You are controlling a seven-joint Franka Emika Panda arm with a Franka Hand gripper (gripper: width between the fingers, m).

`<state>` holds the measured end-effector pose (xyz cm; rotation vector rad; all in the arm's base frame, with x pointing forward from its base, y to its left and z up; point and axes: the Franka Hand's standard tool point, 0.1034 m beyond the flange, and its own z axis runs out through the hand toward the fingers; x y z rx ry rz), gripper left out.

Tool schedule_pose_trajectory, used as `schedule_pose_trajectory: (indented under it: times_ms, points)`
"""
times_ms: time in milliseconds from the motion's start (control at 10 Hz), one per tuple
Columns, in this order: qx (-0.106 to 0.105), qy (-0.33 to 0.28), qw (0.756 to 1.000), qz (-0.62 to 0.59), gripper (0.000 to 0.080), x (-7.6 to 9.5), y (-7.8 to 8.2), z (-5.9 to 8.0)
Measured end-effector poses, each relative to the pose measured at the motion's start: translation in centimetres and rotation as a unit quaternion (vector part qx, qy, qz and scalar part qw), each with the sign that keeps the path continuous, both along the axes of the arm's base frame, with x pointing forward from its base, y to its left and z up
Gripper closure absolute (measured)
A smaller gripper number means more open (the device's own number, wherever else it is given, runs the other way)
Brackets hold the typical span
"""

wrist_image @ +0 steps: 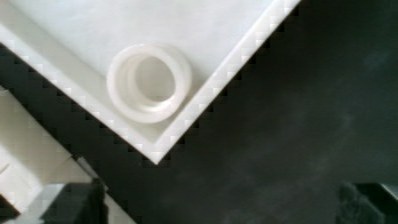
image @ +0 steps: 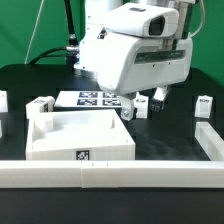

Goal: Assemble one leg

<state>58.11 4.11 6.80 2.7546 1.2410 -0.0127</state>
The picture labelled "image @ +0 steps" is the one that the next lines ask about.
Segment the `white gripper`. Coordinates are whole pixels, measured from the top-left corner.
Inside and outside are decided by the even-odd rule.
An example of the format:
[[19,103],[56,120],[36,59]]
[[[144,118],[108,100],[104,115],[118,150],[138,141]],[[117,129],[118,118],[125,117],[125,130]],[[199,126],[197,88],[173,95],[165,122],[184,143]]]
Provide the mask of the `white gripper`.
[[[108,33],[103,39],[89,35],[80,45],[82,69],[94,72],[99,87],[116,95],[156,88],[150,109],[164,108],[168,87],[160,87],[186,80],[191,63],[191,38],[179,40],[175,49],[162,50],[161,39],[138,38]],[[134,100],[123,96],[121,118],[135,117]]]

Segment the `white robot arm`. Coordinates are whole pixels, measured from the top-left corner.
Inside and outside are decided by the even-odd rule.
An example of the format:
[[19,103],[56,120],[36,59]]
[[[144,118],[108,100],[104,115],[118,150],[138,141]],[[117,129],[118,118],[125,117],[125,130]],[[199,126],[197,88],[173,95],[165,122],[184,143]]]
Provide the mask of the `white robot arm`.
[[117,95],[125,120],[134,118],[141,91],[152,89],[150,109],[161,110],[169,86],[189,74],[196,4],[203,0],[85,0],[86,33],[75,71]]

